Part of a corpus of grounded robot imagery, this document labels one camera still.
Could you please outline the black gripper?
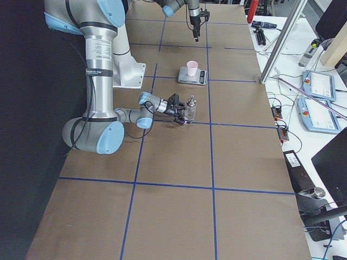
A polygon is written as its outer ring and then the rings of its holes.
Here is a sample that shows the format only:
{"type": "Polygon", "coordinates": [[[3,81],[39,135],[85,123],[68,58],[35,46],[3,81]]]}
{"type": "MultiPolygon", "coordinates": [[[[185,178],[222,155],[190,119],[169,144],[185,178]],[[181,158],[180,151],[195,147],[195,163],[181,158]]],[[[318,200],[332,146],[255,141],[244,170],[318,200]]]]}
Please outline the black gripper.
{"type": "Polygon", "coordinates": [[[209,20],[210,12],[202,8],[196,8],[196,9],[189,9],[189,17],[190,17],[190,24],[193,25],[193,36],[196,42],[199,41],[200,37],[200,31],[198,30],[201,27],[201,18],[204,18],[205,22],[209,20]]]}
{"type": "Polygon", "coordinates": [[[179,125],[184,125],[187,122],[182,114],[184,109],[185,103],[179,100],[178,94],[174,93],[167,99],[165,114],[174,116],[173,121],[179,125]]]}

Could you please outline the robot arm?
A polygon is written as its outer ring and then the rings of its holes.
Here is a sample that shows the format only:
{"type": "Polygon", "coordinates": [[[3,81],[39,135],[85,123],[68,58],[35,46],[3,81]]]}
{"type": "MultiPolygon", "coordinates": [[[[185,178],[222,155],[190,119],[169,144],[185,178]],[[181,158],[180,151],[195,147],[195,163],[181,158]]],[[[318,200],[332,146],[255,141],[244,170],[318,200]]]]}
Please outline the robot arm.
{"type": "Polygon", "coordinates": [[[50,29],[85,38],[87,108],[83,116],[63,127],[65,143],[74,149],[112,154],[121,146],[125,123],[149,129],[155,113],[187,123],[185,104],[177,94],[162,99],[148,92],[139,97],[139,109],[113,107],[113,90],[139,88],[145,64],[130,53],[125,16],[127,1],[45,1],[44,15],[50,29]]]}
{"type": "Polygon", "coordinates": [[[185,14],[189,15],[192,28],[189,27],[188,19],[186,18],[187,27],[192,31],[195,41],[199,41],[201,26],[209,21],[210,12],[207,9],[203,10],[200,8],[198,0],[155,0],[149,2],[157,3],[167,18],[173,16],[180,8],[186,7],[185,14]]]}

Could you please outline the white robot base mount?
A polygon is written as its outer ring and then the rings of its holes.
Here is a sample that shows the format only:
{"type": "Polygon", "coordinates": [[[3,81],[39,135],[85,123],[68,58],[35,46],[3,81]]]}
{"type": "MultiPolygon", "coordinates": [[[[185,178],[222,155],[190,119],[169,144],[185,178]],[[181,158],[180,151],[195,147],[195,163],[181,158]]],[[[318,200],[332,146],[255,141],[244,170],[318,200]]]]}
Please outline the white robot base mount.
{"type": "Polygon", "coordinates": [[[141,89],[146,64],[138,63],[132,56],[125,24],[113,39],[112,60],[113,87],[141,89]]]}

